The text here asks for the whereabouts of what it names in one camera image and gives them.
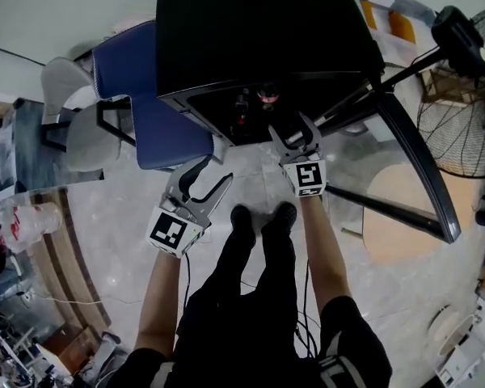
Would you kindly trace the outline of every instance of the person's leg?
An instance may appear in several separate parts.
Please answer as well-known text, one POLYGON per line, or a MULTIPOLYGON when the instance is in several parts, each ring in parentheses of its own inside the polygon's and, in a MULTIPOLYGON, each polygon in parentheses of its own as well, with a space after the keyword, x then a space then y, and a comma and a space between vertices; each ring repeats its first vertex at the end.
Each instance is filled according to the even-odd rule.
POLYGON ((250 211, 238 205, 232 210, 230 220, 234 229, 226 240, 216 268, 201 288, 216 302, 240 296, 241 275, 255 245, 250 211))
POLYGON ((295 254, 289 234, 297 217, 290 203, 282 204, 275 218, 262 229, 266 268, 255 295, 266 324, 267 339, 294 352, 294 330, 297 325, 297 286, 294 277, 295 254))
POLYGON ((241 274, 255 245, 255 232, 250 211, 241 205, 232 211, 230 220, 234 230, 226 240, 216 268, 189 298, 179 321, 175 360, 184 352, 193 352, 195 347, 205 352, 205 345, 214 345, 213 337, 224 326, 219 308, 237 302, 240 297, 241 274))
POLYGON ((284 299, 296 305, 296 284, 294 280, 295 254, 293 242, 289 235, 291 227, 297 218, 294 205, 284 203, 276 211, 276 215, 262 229, 262 241, 266 268, 256 292, 270 297, 273 301, 284 299))

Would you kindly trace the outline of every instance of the cable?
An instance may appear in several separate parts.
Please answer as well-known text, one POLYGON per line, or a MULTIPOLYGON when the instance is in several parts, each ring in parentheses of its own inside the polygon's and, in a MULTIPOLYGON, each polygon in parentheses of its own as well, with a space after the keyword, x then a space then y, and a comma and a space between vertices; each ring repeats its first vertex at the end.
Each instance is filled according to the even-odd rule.
POLYGON ((304 345, 304 347, 306 348, 306 351, 307 351, 307 357, 312 357, 313 354, 311 353, 310 349, 307 347, 307 344, 306 342, 304 341, 304 339, 302 338, 302 335, 300 333, 300 328, 297 326, 297 328, 294 330, 294 333, 295 335, 297 336, 298 340, 300 340, 300 342, 302 342, 302 345, 304 345))
POLYGON ((0 48, 0 52, 6 53, 6 54, 11 55, 11 56, 19 57, 20 59, 24 59, 26 61, 31 61, 32 63, 36 63, 39 66, 45 67, 45 63, 41 63, 40 61, 34 61, 34 60, 30 59, 29 57, 19 55, 18 53, 9 52, 9 50, 5 50, 4 48, 0 48))
POLYGON ((116 371, 118 371, 118 370, 119 370, 118 368, 117 368, 117 369, 114 369, 114 370, 112 370, 112 371, 108 372, 108 373, 107 373, 106 375, 104 375, 103 377, 101 377, 101 378, 100 378, 100 379, 97 381, 97 383, 95 384, 95 388, 99 388, 99 384, 100 384, 102 381, 104 381, 104 380, 105 380, 107 377, 109 377, 109 376, 110 376, 112 373, 114 373, 114 372, 116 372, 116 371))
POLYGON ((187 260, 187 289, 185 290, 185 303, 183 304, 183 308, 185 309, 187 307, 187 300, 188 300, 188 290, 191 287, 191 261, 188 258, 188 254, 185 253, 185 259, 187 260))
POLYGON ((300 325, 303 326, 303 328, 306 330, 307 334, 307 339, 310 340, 313 343, 313 348, 314 348, 314 358, 318 356, 318 346, 316 345, 316 342, 314 341, 313 334, 310 333, 309 329, 306 328, 306 325, 304 325, 301 321, 298 321, 300 325))
POLYGON ((250 284, 248 284, 248 283, 247 283, 247 282, 245 282, 245 281, 242 281, 242 280, 241 280, 241 283, 242 283, 243 285, 249 286, 249 287, 251 287, 251 288, 253 288, 253 289, 257 289, 257 286, 250 285, 250 284))
POLYGON ((417 56, 413 61, 411 61, 410 66, 413 66, 413 64, 418 61, 421 57, 427 56, 429 53, 434 52, 435 49, 438 49, 438 45, 435 46, 434 48, 429 49, 427 52, 422 53, 421 55, 417 56))
MULTIPOLYGON (((44 299, 46 301, 54 301, 58 303, 70 303, 70 304, 75 304, 75 305, 98 305, 99 303, 103 303, 103 301, 96 301, 96 302, 78 302, 78 301, 62 301, 60 299, 56 299, 55 297, 46 297, 46 296, 41 296, 38 293, 32 292, 35 294, 37 297, 40 299, 44 299)), ((135 302, 126 302, 121 299, 115 299, 114 297, 104 297, 103 299, 110 299, 116 302, 124 303, 125 305, 136 305, 137 303, 142 303, 143 301, 135 301, 135 302)))
POLYGON ((8 301, 9 299, 15 297, 15 296, 23 296, 25 294, 24 291, 18 291, 17 293, 14 293, 14 294, 11 294, 10 296, 8 297, 4 297, 1 301, 0 301, 0 305, 5 302, 5 301, 8 301))
MULTIPOLYGON (((309 323, 307 322, 307 284, 309 283, 309 260, 306 263, 306 284, 304 286, 304 320, 306 331, 309 333, 309 323)), ((307 338, 307 349, 310 350, 310 340, 307 338)))
POLYGON ((318 329, 322 329, 322 327, 319 325, 318 322, 316 322, 314 319, 312 319, 308 314, 306 314, 307 318, 310 319, 310 321, 312 323, 314 323, 314 325, 316 325, 318 327, 318 329))

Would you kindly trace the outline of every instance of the plastic bottle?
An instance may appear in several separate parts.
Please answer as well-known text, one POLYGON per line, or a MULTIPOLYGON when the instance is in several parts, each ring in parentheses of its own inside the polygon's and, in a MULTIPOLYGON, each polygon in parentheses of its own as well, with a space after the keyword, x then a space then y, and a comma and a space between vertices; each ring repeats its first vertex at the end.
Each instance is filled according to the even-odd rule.
POLYGON ((20 253, 61 227, 63 216, 54 203, 15 207, 9 222, 0 231, 6 246, 20 253))

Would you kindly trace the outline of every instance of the desk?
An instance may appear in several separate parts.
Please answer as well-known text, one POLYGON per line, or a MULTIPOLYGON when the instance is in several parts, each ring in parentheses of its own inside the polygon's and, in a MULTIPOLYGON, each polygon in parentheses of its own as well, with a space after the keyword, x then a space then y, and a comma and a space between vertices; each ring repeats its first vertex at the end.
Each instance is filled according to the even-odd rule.
MULTIPOLYGON (((462 230, 470 225, 473 205, 481 181, 442 173, 462 230)), ((428 194, 413 166, 398 164, 381 170, 369 185, 368 194, 434 213, 428 194)), ((422 255, 444 242, 409 226, 364 209, 363 241, 375 263, 389 264, 422 255)))

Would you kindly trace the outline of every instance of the black shoe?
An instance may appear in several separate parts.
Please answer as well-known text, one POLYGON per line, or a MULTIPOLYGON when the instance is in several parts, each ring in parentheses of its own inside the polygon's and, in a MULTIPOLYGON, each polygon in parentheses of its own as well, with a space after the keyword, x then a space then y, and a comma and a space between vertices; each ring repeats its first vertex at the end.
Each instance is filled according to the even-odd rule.
POLYGON ((230 213, 232 227, 249 227, 251 229, 251 213, 244 205, 236 205, 230 213))
POLYGON ((273 223, 276 226, 291 231, 294 222, 297 220, 297 208, 291 203, 285 202, 278 206, 275 211, 273 223))

